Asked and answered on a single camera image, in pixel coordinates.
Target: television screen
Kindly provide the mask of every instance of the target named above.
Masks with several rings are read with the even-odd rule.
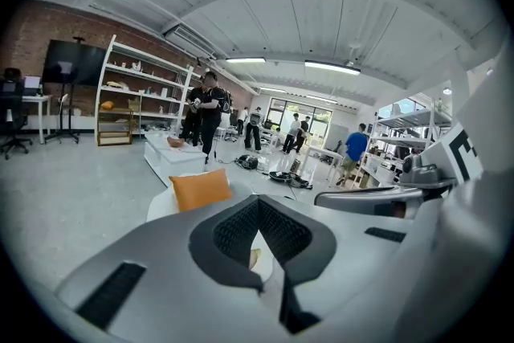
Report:
[[[97,86],[104,57],[99,47],[51,40],[41,81]]]

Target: brick wall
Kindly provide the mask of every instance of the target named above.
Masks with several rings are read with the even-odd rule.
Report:
[[[120,43],[159,56],[182,67],[186,67],[187,64],[196,66],[195,59],[190,56],[176,51],[165,42],[123,23],[53,3],[21,1],[10,25],[2,36],[0,71],[3,71],[5,67],[17,67],[23,75],[40,76],[43,73],[43,65],[51,39],[73,42],[73,36],[81,36],[86,39],[84,43],[107,49],[112,35],[116,35],[116,41]],[[114,61],[119,65],[125,62],[127,67],[130,67],[133,59],[123,55],[111,54],[110,63],[114,63]],[[141,65],[147,73],[153,71],[155,76],[176,80],[175,73],[166,71],[162,67],[156,67],[146,62],[141,62]],[[203,74],[200,67],[196,67],[195,71]],[[250,105],[252,95],[249,92],[231,80],[221,76],[218,78],[220,86],[232,93],[236,109]],[[146,89],[148,86],[156,87],[154,82],[111,72],[108,74],[106,72],[105,81],[107,80],[123,80],[131,90]],[[60,96],[60,86],[57,84],[46,84],[44,91],[46,94]],[[161,87],[158,87],[157,92],[161,93]],[[179,90],[175,90],[172,94],[172,91],[169,90],[168,96],[180,99],[181,93]],[[112,100],[116,105],[127,107],[126,100],[128,97],[130,96],[123,96],[120,93],[102,92],[101,100]],[[82,116],[94,116],[95,100],[95,87],[75,87],[74,104],[81,110]],[[165,102],[143,99],[143,110],[157,112],[159,106],[163,103]],[[35,110],[34,105],[30,106],[31,110]],[[56,112],[56,109],[57,107],[54,106],[52,112]],[[178,110],[178,104],[173,107],[173,110]]]

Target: shorts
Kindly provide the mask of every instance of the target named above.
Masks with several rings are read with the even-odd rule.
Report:
[[[343,162],[341,163],[341,169],[345,172],[351,172],[353,169],[355,169],[356,165],[357,161],[352,160],[350,156],[345,156]]]

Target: ceiling light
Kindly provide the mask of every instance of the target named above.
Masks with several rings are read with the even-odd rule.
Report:
[[[327,103],[337,103],[336,100],[325,99],[324,97],[311,96],[311,95],[307,95],[307,97],[310,99],[323,100],[324,102],[327,102]]]
[[[278,92],[278,93],[285,93],[285,90],[282,89],[274,89],[274,88],[260,88],[260,90],[268,90],[269,92]]]
[[[312,60],[305,60],[305,66],[316,67],[318,69],[340,71],[342,73],[347,73],[349,75],[360,75],[361,74],[361,70],[356,69],[355,67],[340,66],[338,64],[323,63],[323,62],[314,62]]]
[[[264,57],[242,57],[238,59],[227,59],[228,63],[266,63]]]

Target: man in blue shirt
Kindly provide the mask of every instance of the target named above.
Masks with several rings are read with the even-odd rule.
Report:
[[[364,134],[365,129],[366,125],[361,123],[359,125],[359,131],[348,136],[345,143],[346,156],[341,164],[341,179],[336,183],[338,186],[342,185],[345,187],[345,183],[348,180],[350,173],[355,169],[359,159],[361,159],[362,152],[366,150],[368,138]]]

